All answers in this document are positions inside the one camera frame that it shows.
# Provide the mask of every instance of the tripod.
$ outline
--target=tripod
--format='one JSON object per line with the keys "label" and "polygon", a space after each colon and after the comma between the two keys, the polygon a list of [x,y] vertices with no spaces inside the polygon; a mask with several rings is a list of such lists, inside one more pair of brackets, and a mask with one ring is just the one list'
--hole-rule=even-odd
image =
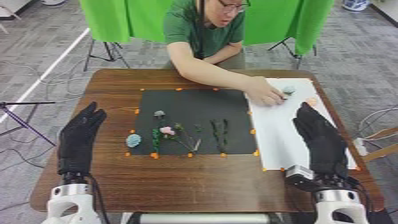
{"label": "tripod", "polygon": [[[46,140],[46,142],[51,144],[51,146],[55,146],[55,144],[50,141],[50,139],[46,138],[46,136],[39,133],[39,131],[28,125],[28,122],[32,120],[34,113],[35,113],[35,110],[37,110],[37,107],[39,107],[41,104],[55,104],[55,102],[26,102],[26,103],[5,103],[5,102],[0,102],[0,109],[3,110],[3,113],[9,115],[9,117],[14,119],[16,123],[19,124],[19,127],[12,128],[3,133],[0,133],[0,136],[7,135],[14,131],[18,131],[21,128],[26,128],[39,135],[39,137]],[[34,109],[30,111],[26,121],[23,121],[23,119],[18,117],[18,115],[9,110],[9,108],[7,108],[9,105],[34,105]]]}

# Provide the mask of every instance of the white object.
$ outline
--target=white object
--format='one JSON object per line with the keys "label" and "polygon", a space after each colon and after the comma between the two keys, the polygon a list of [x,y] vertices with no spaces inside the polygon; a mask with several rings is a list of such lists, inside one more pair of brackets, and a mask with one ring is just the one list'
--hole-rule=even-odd
{"label": "white object", "polygon": [[353,12],[364,11],[369,0],[343,0],[343,8]]}
{"label": "white object", "polygon": [[[293,165],[309,168],[309,149],[293,125],[296,110],[307,98],[316,98],[318,103],[314,109],[332,124],[334,121],[311,80],[286,78],[266,79],[266,81],[279,90],[286,86],[295,86],[295,93],[284,101],[284,104],[272,107],[257,106],[249,101],[263,168],[266,170],[280,170],[280,168],[288,169]],[[348,169],[355,169],[357,164],[348,149],[346,157]]]}
{"label": "white object", "polygon": [[[21,7],[28,4],[32,0],[0,0],[0,5],[7,6],[12,14],[18,12]],[[0,17],[9,17],[10,13],[9,10],[0,8]]]}
{"label": "white object", "polygon": [[41,0],[42,5],[55,6],[64,4],[65,0]]}
{"label": "white object", "polygon": [[[325,190],[314,193],[314,197],[318,213],[314,224],[369,224],[355,191]],[[343,213],[353,222],[334,221],[334,212]]]}
{"label": "white object", "polygon": [[[121,224],[133,213],[122,213]],[[270,224],[266,214],[142,214],[140,224]]]}
{"label": "white object", "polygon": [[[92,195],[89,191],[87,184],[69,184],[53,188],[42,224],[101,224],[99,216],[92,210]],[[73,206],[78,207],[78,211],[64,216],[64,212]]]}

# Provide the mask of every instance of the chair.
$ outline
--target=chair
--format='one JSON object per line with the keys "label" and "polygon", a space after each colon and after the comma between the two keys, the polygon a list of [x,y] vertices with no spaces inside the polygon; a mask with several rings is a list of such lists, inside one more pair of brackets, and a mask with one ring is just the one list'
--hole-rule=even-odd
{"label": "chair", "polygon": [[[7,8],[7,6],[5,6],[5,5],[0,5],[0,8],[7,11],[9,15],[14,16],[16,19],[21,20],[21,17],[19,17],[19,16],[16,15],[16,13],[10,11],[10,9]],[[0,29],[2,29],[3,33],[9,34],[9,31],[7,31],[7,29],[5,29],[3,25],[2,25],[2,23],[0,23]]]}

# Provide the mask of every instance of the metal stand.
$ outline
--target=metal stand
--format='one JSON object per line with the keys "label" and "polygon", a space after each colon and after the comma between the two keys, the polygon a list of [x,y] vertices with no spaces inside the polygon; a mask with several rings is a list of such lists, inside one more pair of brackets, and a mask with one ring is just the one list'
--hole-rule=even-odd
{"label": "metal stand", "polygon": [[119,43],[103,42],[108,58],[103,58],[103,57],[92,55],[94,44],[96,44],[96,40],[92,39],[92,41],[90,41],[90,48],[89,48],[89,54],[87,54],[87,59],[85,59],[85,65],[83,65],[83,71],[87,72],[90,58],[97,58],[97,59],[101,59],[101,60],[105,60],[108,62],[115,62],[121,59],[126,67],[129,68],[128,62],[126,62],[126,60],[124,60],[124,58],[121,56],[121,52],[119,52],[119,49],[122,49]]}
{"label": "metal stand", "polygon": [[[50,139],[46,138],[46,136],[39,133],[39,131],[34,129],[34,127],[28,125],[28,122],[32,120],[34,117],[34,113],[37,110],[37,107],[41,104],[55,104],[55,102],[28,102],[28,103],[0,103],[0,109],[3,110],[3,113],[9,115],[9,117],[14,119],[14,121],[18,122],[18,124],[21,125],[19,127],[12,128],[10,130],[7,130],[3,133],[0,133],[0,136],[10,134],[14,131],[18,131],[21,128],[26,128],[37,135],[39,137],[46,140],[46,142],[51,144],[51,146],[55,146],[55,143],[50,141]],[[9,110],[7,106],[9,105],[34,105],[34,109],[30,111],[28,114],[28,118],[26,121],[23,121],[23,119],[18,117],[18,115],[12,113],[12,111]]]}
{"label": "metal stand", "polygon": [[[289,37],[284,38],[282,41],[277,42],[277,44],[272,46],[272,48],[268,49],[268,51],[273,50],[273,48],[282,44],[282,46],[286,47],[288,51],[289,51],[289,55],[291,57],[296,59],[296,65],[295,65],[295,69],[298,70],[300,68],[300,64],[302,64],[302,55],[296,55],[289,49],[289,46],[286,44],[286,40],[289,39]],[[314,56],[316,56],[316,45],[312,45],[312,51],[314,51]]]}

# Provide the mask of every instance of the blue object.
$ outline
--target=blue object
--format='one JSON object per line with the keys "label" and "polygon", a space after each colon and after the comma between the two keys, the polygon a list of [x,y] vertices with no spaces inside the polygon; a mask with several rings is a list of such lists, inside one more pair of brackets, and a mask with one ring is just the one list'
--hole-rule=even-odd
{"label": "blue object", "polygon": [[140,136],[137,134],[131,134],[126,138],[126,145],[129,148],[133,148],[140,144]]}

